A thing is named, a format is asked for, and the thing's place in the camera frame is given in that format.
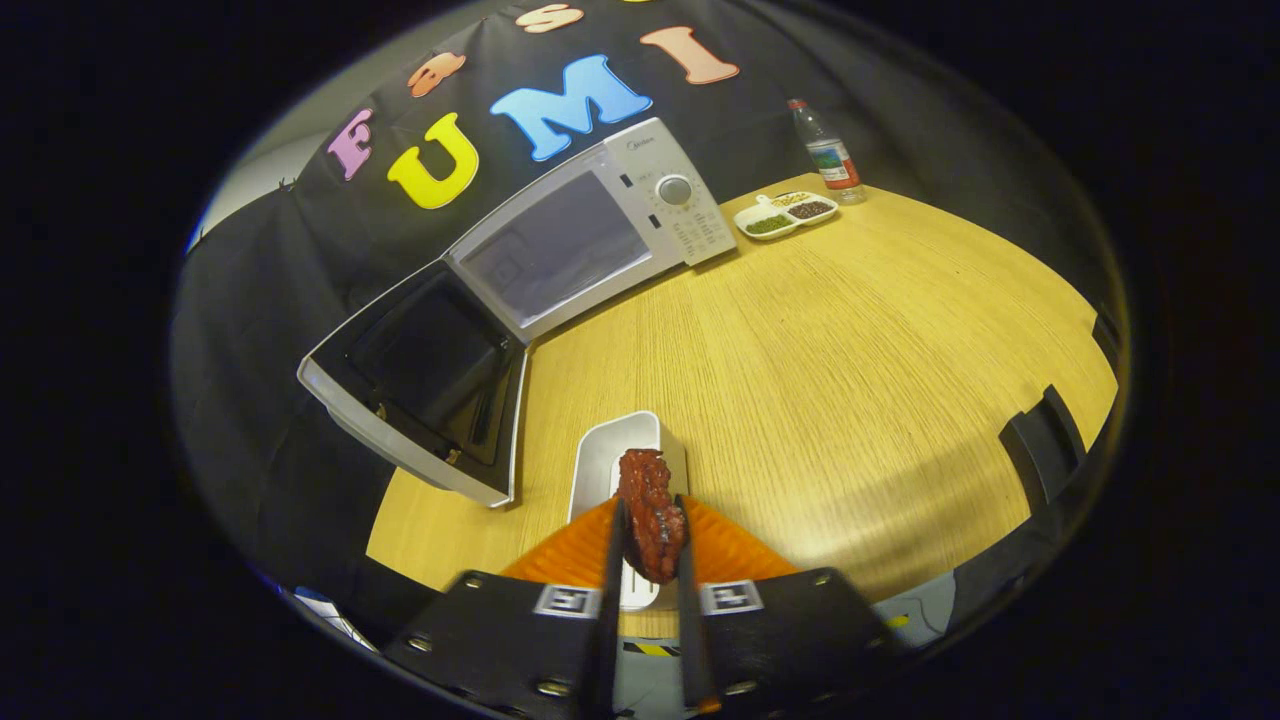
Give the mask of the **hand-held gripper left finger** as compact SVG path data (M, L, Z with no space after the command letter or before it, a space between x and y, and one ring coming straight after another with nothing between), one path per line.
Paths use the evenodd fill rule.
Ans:
M582 582L461 573L387 644L387 661L485 719L612 719L627 534L612 498L557 532L589 547Z

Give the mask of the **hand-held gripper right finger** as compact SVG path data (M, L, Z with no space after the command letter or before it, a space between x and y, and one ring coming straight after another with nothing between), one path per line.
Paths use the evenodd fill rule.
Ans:
M896 637L833 568L797 570L681 495L684 703L698 716L823 716L896 673Z

